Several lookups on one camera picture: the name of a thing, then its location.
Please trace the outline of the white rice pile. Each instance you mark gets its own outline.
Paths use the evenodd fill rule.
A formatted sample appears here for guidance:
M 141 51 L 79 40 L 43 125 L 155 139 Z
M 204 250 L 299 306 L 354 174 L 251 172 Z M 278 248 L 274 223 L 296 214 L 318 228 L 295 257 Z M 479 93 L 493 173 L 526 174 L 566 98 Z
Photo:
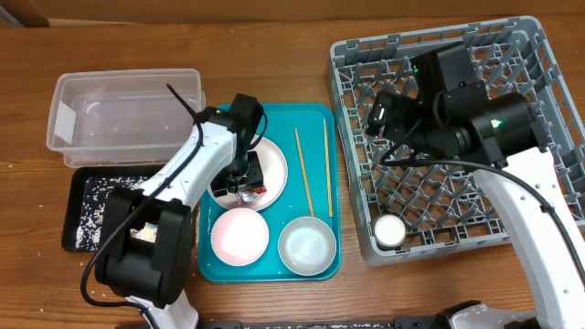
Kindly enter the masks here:
M 134 190 L 146 181 L 148 176 L 90 177 L 86 180 L 80 204 L 80 213 L 74 230 L 73 247 L 78 251 L 93 251 L 98 248 L 101 238 L 101 224 L 105 202 L 116 187 Z

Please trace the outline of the white paper cup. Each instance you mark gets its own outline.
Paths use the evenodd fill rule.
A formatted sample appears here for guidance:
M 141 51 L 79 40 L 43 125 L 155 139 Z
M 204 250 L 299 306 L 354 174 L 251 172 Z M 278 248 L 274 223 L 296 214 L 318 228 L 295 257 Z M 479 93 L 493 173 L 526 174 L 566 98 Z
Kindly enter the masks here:
M 376 243 L 383 249 L 400 248 L 407 236 L 404 222 L 393 214 L 376 218 L 372 229 Z

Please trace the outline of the red foil snack wrapper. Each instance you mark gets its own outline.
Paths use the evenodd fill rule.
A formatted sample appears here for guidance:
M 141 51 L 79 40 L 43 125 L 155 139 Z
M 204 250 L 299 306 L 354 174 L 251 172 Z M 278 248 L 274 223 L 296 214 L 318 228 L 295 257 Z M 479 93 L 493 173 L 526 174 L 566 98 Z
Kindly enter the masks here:
M 255 187 L 252 189 L 241 189 L 235 196 L 239 204 L 249 204 L 256 198 L 262 196 L 266 192 L 265 186 Z

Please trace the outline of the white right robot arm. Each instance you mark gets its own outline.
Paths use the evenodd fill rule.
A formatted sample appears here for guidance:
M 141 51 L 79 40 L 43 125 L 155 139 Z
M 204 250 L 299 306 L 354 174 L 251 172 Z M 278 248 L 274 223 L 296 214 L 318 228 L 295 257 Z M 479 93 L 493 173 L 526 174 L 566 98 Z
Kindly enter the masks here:
M 529 316 L 462 302 L 436 328 L 581 328 L 584 240 L 558 185 L 548 137 L 527 98 L 490 98 L 462 42 L 415 57 L 416 98 L 381 91 L 366 131 L 407 145 L 406 167 L 460 166 L 502 220 L 532 291 Z

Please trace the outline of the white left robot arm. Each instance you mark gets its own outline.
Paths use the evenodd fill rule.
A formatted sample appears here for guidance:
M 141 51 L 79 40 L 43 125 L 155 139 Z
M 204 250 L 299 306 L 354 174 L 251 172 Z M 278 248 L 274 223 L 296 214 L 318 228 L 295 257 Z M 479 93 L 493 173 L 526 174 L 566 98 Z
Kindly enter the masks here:
M 80 293 L 103 308 L 132 307 L 151 328 L 197 328 L 186 297 L 195 238 L 194 209 L 203 194 L 263 190 L 255 146 L 267 125 L 256 98 L 237 94 L 222 111 L 184 108 L 193 129 L 177 153 L 136 189 L 117 187 L 106 199 L 99 247 L 86 266 Z

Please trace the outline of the small pink bowl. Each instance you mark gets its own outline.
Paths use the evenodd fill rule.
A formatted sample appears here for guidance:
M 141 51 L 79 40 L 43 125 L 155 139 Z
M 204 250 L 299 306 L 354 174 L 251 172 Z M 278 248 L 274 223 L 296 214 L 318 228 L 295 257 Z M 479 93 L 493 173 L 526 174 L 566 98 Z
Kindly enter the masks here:
M 270 231 L 260 213 L 238 207 L 216 220 L 210 240 L 213 252 L 223 263 L 242 267 L 263 255 L 270 241 Z

